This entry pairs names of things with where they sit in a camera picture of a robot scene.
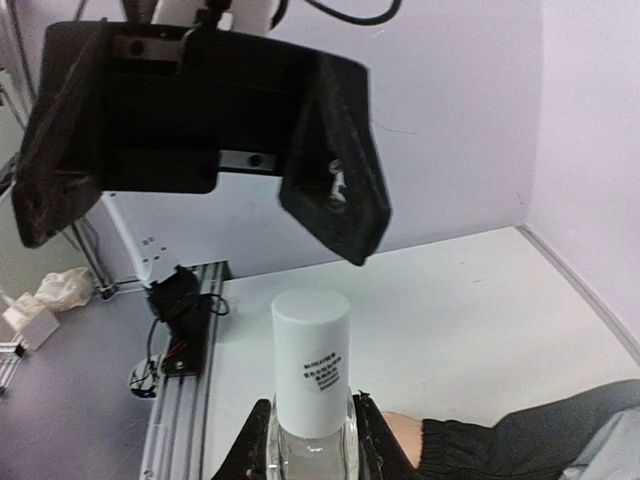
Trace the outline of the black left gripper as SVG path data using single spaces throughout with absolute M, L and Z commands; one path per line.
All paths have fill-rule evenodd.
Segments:
M 206 26 L 54 24 L 13 177 L 20 240 L 43 246 L 107 190 L 211 192 L 229 154 L 281 176 L 282 208 L 336 255 L 377 250 L 392 209 L 364 65 Z

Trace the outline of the white nail polish cap brush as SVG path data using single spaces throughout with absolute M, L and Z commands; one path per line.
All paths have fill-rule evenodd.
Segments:
M 349 300 L 334 290 L 294 289 L 277 296 L 271 312 L 279 424 L 305 439 L 336 433 L 350 396 Z

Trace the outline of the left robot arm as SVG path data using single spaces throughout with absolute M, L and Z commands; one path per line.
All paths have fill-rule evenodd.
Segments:
M 391 204 L 359 62 L 270 38 L 267 1 L 160 1 L 150 22 L 72 20 L 45 33 L 12 202 L 32 249 L 103 202 L 137 278 L 187 274 L 121 192 L 207 194 L 222 172 L 281 180 L 281 207 L 360 266 Z

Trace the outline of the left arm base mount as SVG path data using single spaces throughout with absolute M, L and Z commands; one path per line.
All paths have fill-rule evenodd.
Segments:
M 130 375 L 130 392 L 142 399 L 157 396 L 160 377 L 198 376 L 204 369 L 206 341 L 213 316 L 226 316 L 230 307 L 217 293 L 203 293 L 196 274 L 182 266 L 161 283 L 146 289 L 155 319 L 146 340 L 146 355 Z M 154 355 L 152 341 L 156 327 L 164 324 L 170 342 L 165 353 Z

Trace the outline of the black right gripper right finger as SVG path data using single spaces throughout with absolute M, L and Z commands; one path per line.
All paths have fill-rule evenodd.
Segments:
M 361 480 L 417 479 L 418 474 L 368 393 L 353 395 Z

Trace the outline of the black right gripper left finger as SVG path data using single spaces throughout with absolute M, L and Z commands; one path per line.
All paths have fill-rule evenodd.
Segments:
M 258 400 L 212 480 L 265 480 L 266 443 L 272 405 Z

